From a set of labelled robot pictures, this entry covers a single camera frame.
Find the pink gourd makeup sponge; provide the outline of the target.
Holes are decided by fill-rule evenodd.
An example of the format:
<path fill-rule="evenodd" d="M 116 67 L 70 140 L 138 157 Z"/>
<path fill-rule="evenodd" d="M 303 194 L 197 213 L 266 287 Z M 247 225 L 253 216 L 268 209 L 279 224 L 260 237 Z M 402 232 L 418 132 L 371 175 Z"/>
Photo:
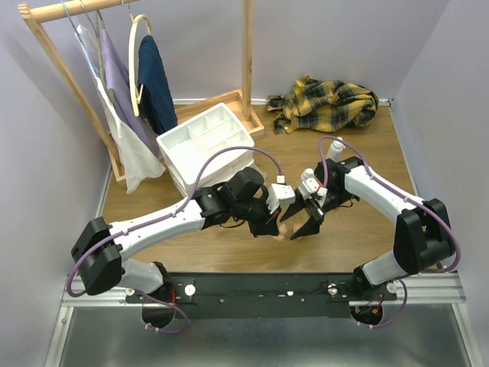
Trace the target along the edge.
<path fill-rule="evenodd" d="M 277 241 L 283 241 L 286 236 L 287 236 L 287 224 L 286 223 L 282 223 L 278 226 L 278 230 L 279 230 L 279 234 L 277 236 L 275 236 L 274 238 L 277 240 Z"/>

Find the short white bottle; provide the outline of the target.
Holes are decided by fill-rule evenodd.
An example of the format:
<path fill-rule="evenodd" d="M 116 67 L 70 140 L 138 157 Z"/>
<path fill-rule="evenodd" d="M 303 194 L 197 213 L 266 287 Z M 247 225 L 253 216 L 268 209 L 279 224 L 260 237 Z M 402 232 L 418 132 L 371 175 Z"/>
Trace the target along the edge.
<path fill-rule="evenodd" d="M 317 184 L 314 170 L 312 168 L 307 168 L 301 174 L 300 182 L 302 184 Z"/>

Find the tall white bottle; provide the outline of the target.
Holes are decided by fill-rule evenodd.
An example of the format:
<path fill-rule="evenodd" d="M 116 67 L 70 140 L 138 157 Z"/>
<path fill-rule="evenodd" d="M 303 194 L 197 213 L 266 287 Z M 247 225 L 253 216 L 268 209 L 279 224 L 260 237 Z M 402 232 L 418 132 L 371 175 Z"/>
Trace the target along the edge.
<path fill-rule="evenodd" d="M 332 143 L 329 145 L 329 149 L 326 153 L 325 158 L 331 159 L 334 162 L 339 162 L 342 157 L 342 153 L 345 149 L 342 138 L 333 139 Z"/>

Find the white drawer organizer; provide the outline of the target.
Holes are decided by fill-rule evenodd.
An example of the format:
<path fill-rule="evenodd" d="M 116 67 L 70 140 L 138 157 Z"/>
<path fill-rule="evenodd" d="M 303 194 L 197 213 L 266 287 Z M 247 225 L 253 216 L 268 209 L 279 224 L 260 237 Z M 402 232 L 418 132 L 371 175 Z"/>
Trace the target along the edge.
<path fill-rule="evenodd" d="M 175 187 L 188 196 L 202 166 L 212 155 L 235 146 L 251 148 L 254 140 L 234 112 L 219 103 L 158 136 L 157 144 Z M 250 149 L 222 153 L 206 167 L 197 186 L 227 181 L 253 165 L 254 152 Z"/>

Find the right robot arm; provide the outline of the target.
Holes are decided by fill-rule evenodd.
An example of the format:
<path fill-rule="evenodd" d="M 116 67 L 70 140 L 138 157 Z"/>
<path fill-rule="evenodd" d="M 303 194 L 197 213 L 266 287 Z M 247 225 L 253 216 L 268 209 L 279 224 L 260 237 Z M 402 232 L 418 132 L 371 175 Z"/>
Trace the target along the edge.
<path fill-rule="evenodd" d="M 357 157 L 339 162 L 328 159 L 304 170 L 295 201 L 281 220 L 304 210 L 309 218 L 291 237 L 315 235 L 327 212 L 351 200 L 366 201 L 395 226 L 392 250 L 353 271 L 349 285 L 356 297 L 367 300 L 385 282 L 418 274 L 456 253 L 442 201 L 423 200 L 399 189 Z"/>

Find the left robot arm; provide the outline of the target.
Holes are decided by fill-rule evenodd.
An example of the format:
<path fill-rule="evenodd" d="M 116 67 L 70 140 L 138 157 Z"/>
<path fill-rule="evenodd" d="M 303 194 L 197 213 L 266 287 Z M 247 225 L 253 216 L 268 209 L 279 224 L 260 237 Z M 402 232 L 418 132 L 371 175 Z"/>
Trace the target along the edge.
<path fill-rule="evenodd" d="M 153 302 L 164 300 L 169 283 L 161 265 L 133 259 L 142 250 L 167 239 L 220 226 L 229 219 L 248 224 L 254 237 L 277 236 L 277 217 L 292 196 L 282 175 L 266 186 L 252 167 L 230 180 L 199 187 L 180 202 L 156 212 L 108 224 L 102 217 L 90 220 L 71 250 L 75 267 L 69 275 L 81 277 L 83 291 L 66 286 L 70 296 L 94 296 L 116 286 L 143 291 Z"/>

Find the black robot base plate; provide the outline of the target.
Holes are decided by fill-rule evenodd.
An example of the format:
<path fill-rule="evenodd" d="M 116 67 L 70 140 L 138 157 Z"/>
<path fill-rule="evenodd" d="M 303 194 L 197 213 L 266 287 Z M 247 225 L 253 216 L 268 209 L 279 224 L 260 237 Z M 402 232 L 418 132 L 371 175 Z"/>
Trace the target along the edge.
<path fill-rule="evenodd" d="M 359 294 L 351 273 L 170 272 L 177 306 L 191 320 L 349 318 L 350 308 L 394 301 L 383 284 Z"/>

